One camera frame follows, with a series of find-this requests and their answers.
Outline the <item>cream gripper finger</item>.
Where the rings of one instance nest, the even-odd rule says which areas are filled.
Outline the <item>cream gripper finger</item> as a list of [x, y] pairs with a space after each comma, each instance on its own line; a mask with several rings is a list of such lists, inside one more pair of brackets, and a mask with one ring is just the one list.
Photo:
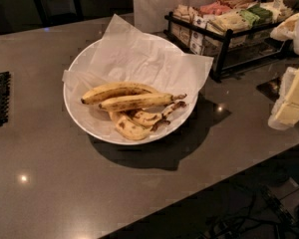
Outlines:
[[288, 67], [282, 77], [279, 98], [271, 111], [268, 125], [285, 130], [299, 121], [299, 68]]

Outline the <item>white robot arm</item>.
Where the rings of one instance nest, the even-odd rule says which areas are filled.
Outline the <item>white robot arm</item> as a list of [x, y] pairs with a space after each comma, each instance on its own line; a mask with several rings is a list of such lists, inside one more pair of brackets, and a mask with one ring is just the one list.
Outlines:
[[[278, 41], [291, 40], [293, 50], [299, 55], [299, 13], [290, 16], [276, 27], [270, 37]], [[279, 89], [279, 98], [271, 111], [268, 125], [285, 130], [299, 121], [299, 68], [288, 67]]]

